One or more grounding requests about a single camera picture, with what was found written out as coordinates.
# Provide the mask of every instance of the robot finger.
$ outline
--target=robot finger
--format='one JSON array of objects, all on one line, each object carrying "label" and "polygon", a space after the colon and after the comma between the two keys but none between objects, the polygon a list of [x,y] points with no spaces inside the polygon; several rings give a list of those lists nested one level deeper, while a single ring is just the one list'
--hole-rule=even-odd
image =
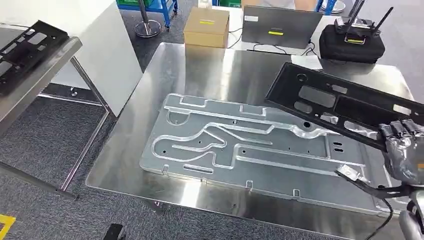
[{"label": "robot finger", "polygon": [[412,136],[417,136],[422,134],[422,131],[418,128],[418,125],[416,125],[412,119],[402,120],[402,125],[406,128],[406,130]]}]

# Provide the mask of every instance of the laptop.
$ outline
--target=laptop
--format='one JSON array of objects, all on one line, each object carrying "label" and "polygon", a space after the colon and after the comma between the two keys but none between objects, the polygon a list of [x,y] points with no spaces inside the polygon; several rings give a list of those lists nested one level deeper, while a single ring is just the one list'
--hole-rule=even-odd
[{"label": "laptop", "polygon": [[315,11],[246,5],[241,40],[305,49],[322,17]]}]

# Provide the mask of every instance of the blue shelf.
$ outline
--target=blue shelf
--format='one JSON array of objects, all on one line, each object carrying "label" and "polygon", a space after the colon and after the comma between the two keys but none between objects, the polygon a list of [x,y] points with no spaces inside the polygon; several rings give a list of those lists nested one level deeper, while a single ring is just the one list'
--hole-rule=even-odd
[{"label": "blue shelf", "polygon": [[[118,4],[118,8],[121,10],[140,11],[139,6],[133,5]],[[165,27],[169,28],[171,24],[169,12],[173,9],[175,11],[178,9],[178,2],[177,0],[153,0],[150,6],[145,9],[146,12],[162,13],[163,18],[165,19]]]}]

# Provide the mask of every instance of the yellow label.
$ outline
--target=yellow label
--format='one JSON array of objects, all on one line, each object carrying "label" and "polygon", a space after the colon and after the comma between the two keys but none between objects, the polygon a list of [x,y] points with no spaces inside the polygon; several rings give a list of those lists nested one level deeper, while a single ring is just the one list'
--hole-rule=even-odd
[{"label": "yellow label", "polygon": [[284,33],[278,31],[268,31],[268,34],[283,36]]},{"label": "yellow label", "polygon": [[347,41],[349,43],[358,43],[358,44],[362,44],[364,42],[363,40],[355,40],[355,39],[348,39]]},{"label": "yellow label", "polygon": [[200,24],[207,24],[207,25],[213,25],[213,21],[200,21]]},{"label": "yellow label", "polygon": [[5,238],[6,234],[9,232],[12,224],[15,222],[16,218],[13,216],[6,216],[0,214],[0,223],[4,224],[3,228],[0,229],[0,240]]}]

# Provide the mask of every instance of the metal table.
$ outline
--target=metal table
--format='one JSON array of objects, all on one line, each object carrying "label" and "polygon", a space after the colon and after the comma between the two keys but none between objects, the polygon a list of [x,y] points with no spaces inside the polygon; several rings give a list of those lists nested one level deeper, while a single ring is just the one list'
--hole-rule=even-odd
[{"label": "metal table", "polygon": [[[142,151],[167,94],[260,106],[280,68],[289,61],[290,56],[273,53],[161,43],[88,175],[87,186],[325,235],[364,239],[384,218],[140,168]],[[394,66],[324,60],[322,66],[327,73],[412,99]],[[376,239],[401,237],[394,219]]]},{"label": "metal table", "polygon": [[[82,47],[82,45],[83,44],[78,37],[71,37],[46,60],[39,63],[32,72],[28,73],[25,79],[22,80],[22,83],[17,86],[10,94],[0,96],[0,134],[2,134],[19,117],[19,115],[35,100],[36,97],[58,99],[104,107],[105,113],[103,114],[102,118],[100,119],[88,142],[84,146],[82,152],[80,153],[78,159],[76,160],[74,166],[72,167],[60,188],[0,161],[0,170],[5,174],[14,176],[18,179],[26,181],[49,192],[59,194],[68,199],[76,199],[76,195],[67,192],[66,190],[85,155],[90,149],[90,146],[92,145],[96,135],[106,121],[109,113],[112,112],[102,96],[97,91],[96,87],[93,85],[90,78],[87,76],[83,67],[74,57],[74,54]],[[75,67],[82,79],[84,79],[84,81],[87,83],[100,102],[42,93],[42,90],[50,83],[52,78],[68,61],[70,61],[71,64]]]}]

